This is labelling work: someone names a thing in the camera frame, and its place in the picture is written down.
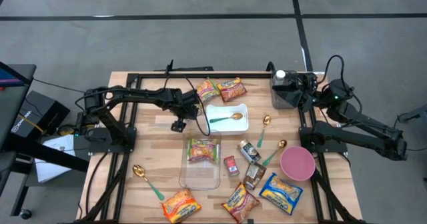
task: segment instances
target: computer monitor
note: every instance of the computer monitor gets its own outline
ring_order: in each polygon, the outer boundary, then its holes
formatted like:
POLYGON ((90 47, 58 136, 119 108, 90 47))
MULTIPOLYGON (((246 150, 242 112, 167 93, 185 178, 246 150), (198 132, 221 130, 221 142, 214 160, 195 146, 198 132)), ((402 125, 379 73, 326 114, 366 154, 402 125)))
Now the computer monitor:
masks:
POLYGON ((0 61, 0 87, 21 87, 31 81, 0 61))

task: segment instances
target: pink bowl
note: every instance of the pink bowl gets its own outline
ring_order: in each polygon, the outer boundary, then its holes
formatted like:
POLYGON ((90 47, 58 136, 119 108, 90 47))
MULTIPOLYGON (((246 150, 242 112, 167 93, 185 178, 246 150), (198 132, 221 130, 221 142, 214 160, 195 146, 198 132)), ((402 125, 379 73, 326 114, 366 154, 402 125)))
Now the pink bowl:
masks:
POLYGON ((288 147, 280 157, 282 171, 295 181, 309 179, 316 168, 313 155, 303 147, 288 147))

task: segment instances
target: white paper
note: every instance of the white paper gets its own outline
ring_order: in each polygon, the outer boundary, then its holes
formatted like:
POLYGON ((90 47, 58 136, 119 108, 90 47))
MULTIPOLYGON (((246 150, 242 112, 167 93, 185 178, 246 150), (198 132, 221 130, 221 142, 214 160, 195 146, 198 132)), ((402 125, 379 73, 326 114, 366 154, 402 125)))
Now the white paper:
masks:
MULTIPOLYGON (((43 145, 59 151, 67 150, 65 151, 65 153, 67 153, 68 155, 75 156, 74 136, 72 135, 66 135, 63 137, 58 137, 45 141, 43 145)), ((62 167, 60 165, 46 163, 40 159, 36 159, 35 162, 35 168, 37 170, 37 179, 39 180, 39 183, 44 183, 54 177, 59 176, 60 174, 71 170, 70 168, 62 167)))

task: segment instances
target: gold spoon with green handle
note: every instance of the gold spoon with green handle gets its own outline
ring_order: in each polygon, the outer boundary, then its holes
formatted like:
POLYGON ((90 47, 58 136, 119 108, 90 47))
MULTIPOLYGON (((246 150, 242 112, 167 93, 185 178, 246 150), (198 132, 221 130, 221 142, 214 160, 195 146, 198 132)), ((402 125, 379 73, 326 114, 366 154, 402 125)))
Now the gold spoon with green handle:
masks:
POLYGON ((264 117, 264 128, 262 129, 260 138, 258 139, 258 144, 256 145, 257 147, 261 147, 262 145, 262 139, 264 138, 264 131, 266 130, 266 127, 270 124, 270 121, 272 121, 272 117, 270 117, 270 115, 266 115, 264 117))
POLYGON ((222 118, 210 119, 209 123, 215 123, 217 121, 222 121, 222 120, 226 120, 226 119, 240 120, 242 117, 243 117, 243 114, 241 114, 241 113, 234 113, 231 117, 222 117, 222 118))
POLYGON ((265 160, 265 161, 262 163, 262 165, 263 165, 264 167, 267 167, 267 166, 268 166, 268 164, 270 163, 270 161, 273 159, 273 157, 274 157, 274 155, 276 154, 276 152, 278 152, 280 149, 283 149, 287 144, 288 144, 288 142, 287 142, 286 140, 280 140, 280 141, 279 141, 279 143, 278 143, 278 149, 277 149, 277 150, 275 150, 275 151, 273 152, 273 154, 272 154, 270 157, 268 157, 268 159, 267 159, 267 160, 265 160))
POLYGON ((147 177, 145 177, 145 170, 144 168, 142 168, 140 165, 133 165, 133 172, 138 176, 138 177, 142 177, 144 178, 149 186, 153 189, 154 193, 157 195, 157 197, 159 197, 160 201, 163 201, 165 199, 165 196, 163 196, 159 190, 157 190, 147 179, 147 177))

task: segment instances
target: small package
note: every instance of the small package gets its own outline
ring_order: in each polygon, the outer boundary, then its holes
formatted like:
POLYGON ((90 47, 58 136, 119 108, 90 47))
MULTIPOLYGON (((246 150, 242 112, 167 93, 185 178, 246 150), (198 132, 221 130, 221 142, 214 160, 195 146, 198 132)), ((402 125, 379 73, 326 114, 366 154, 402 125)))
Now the small package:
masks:
POLYGON ((206 103, 216 95, 220 94, 220 90, 218 90, 216 84, 209 79, 198 85, 195 89, 197 90, 197 94, 199 94, 201 102, 203 103, 206 103))
POLYGON ((171 223, 179 223, 201 208, 189 192, 189 189, 178 191, 161 205, 165 216, 171 223))
POLYGON ((188 143, 188 161, 218 159, 218 139, 194 139, 188 143))
POLYGON ((238 223, 242 223, 249 215, 252 208, 258 204, 260 204, 260 201, 258 201, 251 193, 246 191, 246 188, 242 183, 239 183, 227 203, 222 203, 222 206, 227 209, 228 213, 238 223))
POLYGON ((243 86, 239 77, 234 80, 218 84, 218 89, 221 92, 222 100, 224 102, 246 93, 246 88, 243 86))
POLYGON ((249 164, 245 179, 243 180, 245 187, 249 190, 254 190, 256 185, 261 181, 264 174, 266 174, 266 170, 267 168, 258 163, 249 164))
POLYGON ((240 174, 238 166, 236 165, 236 160, 234 159, 234 156, 229 156, 224 158, 224 164, 227 167, 228 174, 230 174, 230 177, 240 174))
POLYGON ((301 194, 302 188, 282 181, 273 173, 264 187, 262 187, 260 197, 265 197, 287 214, 292 215, 301 194))
POLYGON ((248 140, 241 141, 238 145, 238 149, 250 163, 255 163, 261 159, 260 154, 248 140))

